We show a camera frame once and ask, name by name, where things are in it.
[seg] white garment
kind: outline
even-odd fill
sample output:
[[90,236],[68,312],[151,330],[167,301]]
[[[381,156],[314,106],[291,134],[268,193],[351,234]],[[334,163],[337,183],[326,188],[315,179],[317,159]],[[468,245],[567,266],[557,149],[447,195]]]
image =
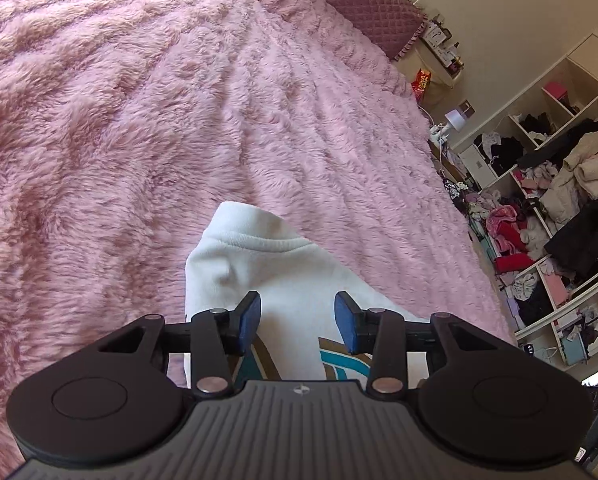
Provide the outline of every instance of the white garment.
[[[333,307],[340,290],[361,308],[381,307],[400,312],[406,320],[428,321],[393,304],[283,219],[251,205],[224,202],[186,261],[186,320],[209,308],[231,310],[249,290],[261,295],[257,335],[284,380],[326,378],[322,358],[327,361],[332,347],[343,343]],[[414,357],[408,361],[413,386],[413,380],[428,376],[425,358]],[[365,384],[363,374],[345,366],[336,375]]]

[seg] fur blanket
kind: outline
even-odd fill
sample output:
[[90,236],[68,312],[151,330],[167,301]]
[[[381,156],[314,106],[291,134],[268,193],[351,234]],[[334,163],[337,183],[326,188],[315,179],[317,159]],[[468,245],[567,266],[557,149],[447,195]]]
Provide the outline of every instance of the fur blanket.
[[410,94],[323,0],[0,0],[0,478],[12,388],[143,314],[181,321],[223,200],[507,337]]

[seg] wall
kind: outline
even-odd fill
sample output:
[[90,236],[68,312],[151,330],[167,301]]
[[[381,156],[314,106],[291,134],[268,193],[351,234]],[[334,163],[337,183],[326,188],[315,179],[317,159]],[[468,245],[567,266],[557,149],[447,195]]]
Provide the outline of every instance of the wall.
[[467,98],[476,113],[451,142],[474,131],[586,34],[598,0],[424,0],[445,16],[466,69],[437,105],[438,116]]

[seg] teal stripe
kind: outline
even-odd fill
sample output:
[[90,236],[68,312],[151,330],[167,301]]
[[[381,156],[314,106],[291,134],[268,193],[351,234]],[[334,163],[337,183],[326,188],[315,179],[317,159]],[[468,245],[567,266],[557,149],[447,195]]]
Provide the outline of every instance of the teal stripe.
[[347,355],[324,352],[323,350],[320,352],[321,360],[324,363],[328,363],[334,367],[349,368],[350,370],[354,370],[355,372],[358,372],[366,377],[370,375],[370,367],[364,362],[359,361],[359,359],[354,359]]
[[348,380],[348,376],[346,375],[346,371],[343,370],[343,368],[336,368],[336,380],[337,381],[347,381]]

